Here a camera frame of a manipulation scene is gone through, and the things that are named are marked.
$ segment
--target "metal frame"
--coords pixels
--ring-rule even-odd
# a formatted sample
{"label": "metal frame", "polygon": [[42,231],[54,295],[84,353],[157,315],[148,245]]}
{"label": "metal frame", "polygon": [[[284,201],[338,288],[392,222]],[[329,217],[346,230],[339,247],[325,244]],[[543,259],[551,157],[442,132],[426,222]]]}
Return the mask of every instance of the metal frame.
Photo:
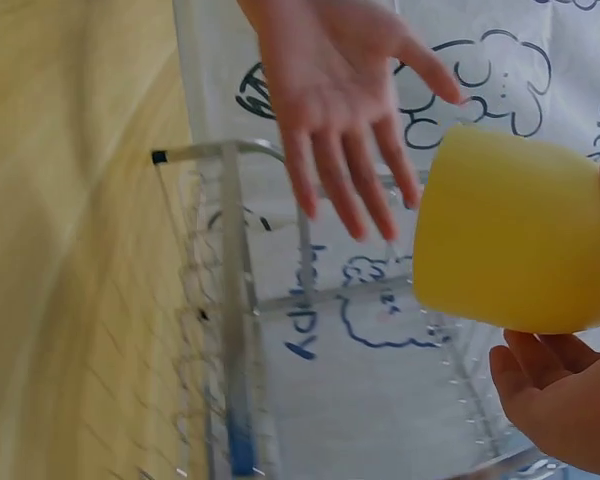
{"label": "metal frame", "polygon": [[[152,152],[152,162],[159,170],[165,164],[180,162],[204,163],[208,160],[221,159],[223,169],[221,175],[221,205],[223,214],[223,290],[224,298],[234,298],[236,301],[222,302],[219,306],[219,313],[222,314],[223,321],[221,326],[222,348],[224,351],[223,369],[226,384],[224,392],[226,398],[226,411],[230,412],[230,422],[232,431],[238,432],[241,439],[248,444],[255,445],[253,438],[253,392],[254,385],[249,378],[249,362],[258,360],[258,352],[250,352],[250,340],[258,342],[257,335],[254,338],[252,329],[252,320],[255,320],[260,313],[275,312],[286,307],[292,307],[298,303],[297,296],[284,296],[269,299],[260,302],[256,295],[255,280],[251,266],[251,256],[249,252],[247,232],[245,227],[244,209],[242,204],[242,193],[240,186],[239,159],[244,154],[263,154],[284,163],[282,151],[266,140],[230,140],[222,142],[201,143],[184,148],[157,150]],[[419,177],[421,183],[426,183],[428,171],[420,171]],[[380,177],[385,189],[395,188],[395,182],[390,175]],[[311,265],[311,230],[309,221],[302,210],[297,211],[297,224],[300,241],[300,280],[304,292],[304,301],[308,305],[316,305],[321,302],[333,299],[334,296],[342,293],[345,288],[348,294],[367,295],[377,293],[387,287],[396,291],[408,291],[411,289],[412,280],[409,275],[403,274],[385,279],[379,282],[356,285],[352,287],[336,287],[327,290],[317,291],[315,289],[312,265]],[[444,318],[437,313],[436,321],[444,322]],[[469,389],[469,395],[476,405],[480,405],[479,394],[471,384],[470,374],[466,371],[462,362],[457,361],[458,352],[451,349],[447,352],[450,362],[454,363],[456,372],[460,381],[466,383]],[[535,447],[528,447],[519,451],[501,454],[498,443],[489,434],[489,418],[486,412],[479,412],[478,422],[484,433],[490,437],[489,453],[492,460],[476,467],[473,471],[466,474],[452,477],[448,480],[483,480],[500,478],[503,474],[513,473],[516,470],[532,465],[526,472],[517,474],[516,478],[528,478],[540,480],[547,478],[550,474],[560,470],[562,465],[546,461],[545,456]],[[258,467],[262,463],[268,463],[260,458],[255,461],[252,472],[240,472],[241,475],[251,473],[253,476],[266,476],[278,478],[274,472],[263,472]],[[214,458],[214,452],[210,452],[209,458]]]}

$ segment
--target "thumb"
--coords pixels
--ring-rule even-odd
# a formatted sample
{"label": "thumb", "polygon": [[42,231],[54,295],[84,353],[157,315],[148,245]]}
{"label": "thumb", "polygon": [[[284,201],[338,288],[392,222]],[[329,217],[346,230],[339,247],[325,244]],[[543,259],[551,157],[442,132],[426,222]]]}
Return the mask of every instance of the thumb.
{"label": "thumb", "polygon": [[460,104],[464,96],[453,74],[433,50],[420,42],[406,25],[401,28],[395,58],[411,67],[431,91],[452,104]]}

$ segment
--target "finger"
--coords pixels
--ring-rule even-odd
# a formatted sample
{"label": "finger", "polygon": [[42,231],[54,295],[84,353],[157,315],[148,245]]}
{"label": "finger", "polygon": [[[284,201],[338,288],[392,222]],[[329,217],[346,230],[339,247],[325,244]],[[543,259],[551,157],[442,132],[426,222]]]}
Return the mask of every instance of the finger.
{"label": "finger", "polygon": [[533,335],[506,330],[504,338],[533,385],[543,389],[570,375],[546,345]]}
{"label": "finger", "polygon": [[511,350],[497,346],[489,352],[491,377],[507,418],[528,434],[537,424],[532,417],[533,405],[540,390],[533,386]]}
{"label": "finger", "polygon": [[310,155],[309,137],[304,133],[281,130],[284,148],[284,165],[287,168],[291,188],[300,208],[309,218],[315,218],[318,210],[318,196],[311,185],[308,170]]}
{"label": "finger", "polygon": [[540,341],[549,347],[562,366],[572,373],[580,373],[600,360],[600,353],[575,335],[542,335]]}
{"label": "finger", "polygon": [[398,237],[398,228],[389,209],[387,195],[373,168],[373,159],[364,133],[353,130],[342,138],[351,180],[362,197],[371,218],[373,218],[382,237],[392,242]]}
{"label": "finger", "polygon": [[410,66],[431,91],[444,101],[459,104],[464,100],[460,86],[438,56],[405,27],[395,57]]}
{"label": "finger", "polygon": [[378,120],[372,127],[380,154],[393,173],[396,184],[402,192],[405,206],[417,208],[420,204],[420,185],[401,140],[398,116],[392,112]]}
{"label": "finger", "polygon": [[355,193],[344,172],[344,152],[340,137],[322,131],[314,134],[312,140],[316,169],[325,193],[349,235],[358,241],[363,240],[366,227]]}

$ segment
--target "wire mesh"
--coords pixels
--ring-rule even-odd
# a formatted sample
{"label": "wire mesh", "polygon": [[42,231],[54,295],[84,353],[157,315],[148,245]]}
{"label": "wire mesh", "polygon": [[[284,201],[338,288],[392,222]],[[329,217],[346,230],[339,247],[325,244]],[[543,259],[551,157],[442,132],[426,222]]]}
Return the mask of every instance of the wire mesh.
{"label": "wire mesh", "polygon": [[[223,224],[222,206],[230,205],[223,195],[222,189],[223,166],[225,162],[220,157],[222,149],[207,148],[204,158],[212,160],[204,163],[204,168],[190,168],[180,175],[178,185],[177,210],[183,214],[185,230],[185,245],[183,251],[185,263],[181,271],[182,282],[186,291],[189,308],[181,313],[180,333],[185,345],[184,351],[174,360],[181,390],[181,409],[174,415],[173,425],[177,429],[183,445],[182,465],[187,463],[187,452],[192,445],[207,451],[206,471],[198,470],[195,478],[211,480],[232,478],[236,472],[236,463],[244,459],[236,457],[235,438],[232,439],[230,390],[227,383],[227,352],[226,336],[223,328],[227,327],[223,317],[223,303],[237,301],[243,311],[245,328],[244,349],[245,367],[243,375],[246,378],[247,396],[244,401],[248,407],[249,430],[247,435],[254,444],[255,458],[249,467],[249,477],[283,478],[281,472],[280,439],[277,432],[275,417],[269,406],[267,385],[267,359],[263,351],[262,331],[267,323],[258,318],[260,309],[267,314],[281,311],[281,305],[292,305],[296,299],[275,299],[276,302],[247,301],[248,295],[243,292],[242,298],[227,299],[224,294],[223,268],[226,266],[223,255],[223,237],[227,229]],[[200,152],[195,146],[187,150]],[[177,155],[181,160],[190,156]],[[389,185],[389,196],[394,202],[396,194],[392,191],[391,182],[386,179],[383,183]],[[257,212],[243,209],[238,198],[243,230],[267,229],[267,222],[259,218]],[[300,239],[300,248],[305,248]],[[385,260],[390,267],[392,262],[404,259],[410,262],[410,256],[399,252],[395,247],[387,246]],[[248,262],[240,263],[232,273],[237,278],[253,283],[255,277],[248,268]],[[401,288],[409,289],[411,283],[410,267],[404,276],[396,277]],[[363,285],[360,294],[365,290],[378,288],[372,284]],[[333,296],[338,289],[332,289],[323,295]],[[430,337],[441,352],[440,368],[447,373],[447,382],[457,388],[458,403],[465,412],[465,422],[471,426],[474,435],[467,441],[474,441],[478,447],[478,455],[473,459],[475,469],[462,473],[457,479],[535,479],[547,478],[562,471],[564,465],[545,458],[517,432],[506,420],[497,400],[493,383],[488,374],[487,354],[490,348],[502,342],[498,329],[476,322],[450,318],[438,312],[428,312],[420,309],[418,314],[424,320]],[[446,444],[438,444],[436,448],[443,451],[452,449],[451,440]],[[178,469],[178,475],[186,476],[186,470]]]}

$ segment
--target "cartoon drawing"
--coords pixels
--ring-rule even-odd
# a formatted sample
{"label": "cartoon drawing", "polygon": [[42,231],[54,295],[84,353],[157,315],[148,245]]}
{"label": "cartoon drawing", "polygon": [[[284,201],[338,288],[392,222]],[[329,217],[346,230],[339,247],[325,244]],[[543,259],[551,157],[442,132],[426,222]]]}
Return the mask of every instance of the cartoon drawing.
{"label": "cartoon drawing", "polygon": [[[406,263],[411,257],[394,260]],[[355,256],[342,268],[343,286],[371,283],[385,278],[386,260]],[[449,340],[435,326],[418,324],[414,317],[420,315],[420,306],[411,295],[398,297],[391,289],[384,289],[372,301],[368,296],[339,295],[340,318],[349,338],[368,348],[438,348]]]}
{"label": "cartoon drawing", "polygon": [[540,130],[541,99],[551,85],[551,62],[542,48],[506,30],[489,30],[478,41],[454,40],[433,50],[451,66],[469,99],[462,108],[443,102],[413,70],[400,64],[394,74],[410,148],[437,147],[459,118],[473,123],[505,122],[511,133],[522,137]]}
{"label": "cartoon drawing", "polygon": [[574,4],[580,10],[584,10],[588,12],[589,10],[593,10],[600,3],[600,0],[534,0],[536,3],[561,3],[563,5],[567,5],[569,3]]}

